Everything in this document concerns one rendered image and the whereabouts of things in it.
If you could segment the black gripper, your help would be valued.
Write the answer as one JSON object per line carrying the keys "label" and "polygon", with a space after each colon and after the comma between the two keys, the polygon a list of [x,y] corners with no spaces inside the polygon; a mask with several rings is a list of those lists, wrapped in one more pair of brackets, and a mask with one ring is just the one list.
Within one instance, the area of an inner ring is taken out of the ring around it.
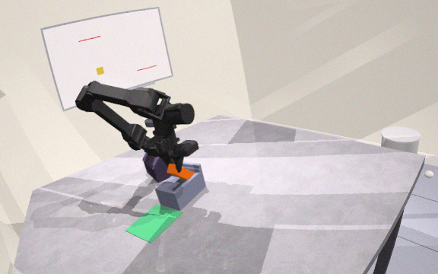
{"label": "black gripper", "polygon": [[[168,148],[167,151],[161,152],[160,157],[164,163],[169,167],[169,164],[174,163],[176,165],[176,169],[179,172],[181,172],[183,167],[183,161],[184,157],[190,156],[192,153],[198,150],[198,143],[195,140],[185,140],[182,143],[178,144],[180,141],[179,137],[176,137],[175,128],[177,128],[176,125],[167,125],[164,127],[156,128],[152,131],[153,135],[168,135],[171,145],[171,148]],[[173,150],[173,154],[172,154]]]}

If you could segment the orange l-shaped part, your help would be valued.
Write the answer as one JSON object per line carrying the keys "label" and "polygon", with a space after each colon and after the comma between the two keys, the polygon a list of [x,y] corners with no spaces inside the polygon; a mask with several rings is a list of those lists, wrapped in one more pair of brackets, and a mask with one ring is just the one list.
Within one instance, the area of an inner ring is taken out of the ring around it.
{"label": "orange l-shaped part", "polygon": [[178,173],[175,164],[169,164],[167,173],[171,174],[175,177],[181,178],[182,180],[185,180],[185,181],[187,181],[191,176],[194,175],[194,172],[192,172],[188,169],[185,169],[184,167],[182,167],[181,172]]}

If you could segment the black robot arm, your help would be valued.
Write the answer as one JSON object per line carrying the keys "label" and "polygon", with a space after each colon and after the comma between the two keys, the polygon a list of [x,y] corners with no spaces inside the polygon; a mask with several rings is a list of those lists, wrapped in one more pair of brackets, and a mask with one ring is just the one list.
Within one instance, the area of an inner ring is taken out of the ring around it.
{"label": "black robot arm", "polygon": [[[161,152],[165,153],[168,148],[172,147],[166,132],[165,135],[154,135],[153,138],[149,138],[146,136],[148,131],[145,128],[124,120],[113,109],[110,109],[104,101],[131,108],[135,114],[152,119],[156,128],[169,124],[191,124],[195,117],[192,105],[171,104],[170,98],[164,92],[153,88],[137,87],[128,90],[92,81],[83,86],[75,100],[75,105],[79,110],[96,113],[101,119],[111,124],[121,132],[124,141],[133,150],[141,150],[144,146],[148,155],[158,157]],[[162,101],[157,105],[159,99],[162,99]]]}

